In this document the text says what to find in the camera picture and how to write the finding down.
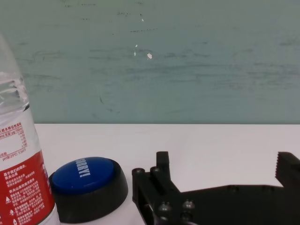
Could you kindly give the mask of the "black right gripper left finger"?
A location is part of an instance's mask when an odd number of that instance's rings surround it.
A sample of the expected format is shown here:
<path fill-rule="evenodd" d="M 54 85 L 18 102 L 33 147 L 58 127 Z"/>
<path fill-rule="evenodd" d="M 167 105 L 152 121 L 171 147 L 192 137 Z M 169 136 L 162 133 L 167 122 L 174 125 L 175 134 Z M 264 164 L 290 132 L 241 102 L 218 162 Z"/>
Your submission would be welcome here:
<path fill-rule="evenodd" d="M 149 172 L 132 170 L 132 200 L 146 225 L 179 225 L 180 212 L 176 203 L 180 191 L 171 181 L 169 154 L 156 153 L 156 166 Z"/>

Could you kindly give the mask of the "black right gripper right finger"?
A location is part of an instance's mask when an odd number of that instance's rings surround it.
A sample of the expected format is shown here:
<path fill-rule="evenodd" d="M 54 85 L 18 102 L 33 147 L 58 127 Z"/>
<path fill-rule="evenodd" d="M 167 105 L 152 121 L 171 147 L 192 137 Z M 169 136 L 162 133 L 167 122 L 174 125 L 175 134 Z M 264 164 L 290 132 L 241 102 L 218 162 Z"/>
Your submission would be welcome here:
<path fill-rule="evenodd" d="M 299 188 L 300 160 L 290 152 L 279 152 L 275 177 L 285 188 Z"/>

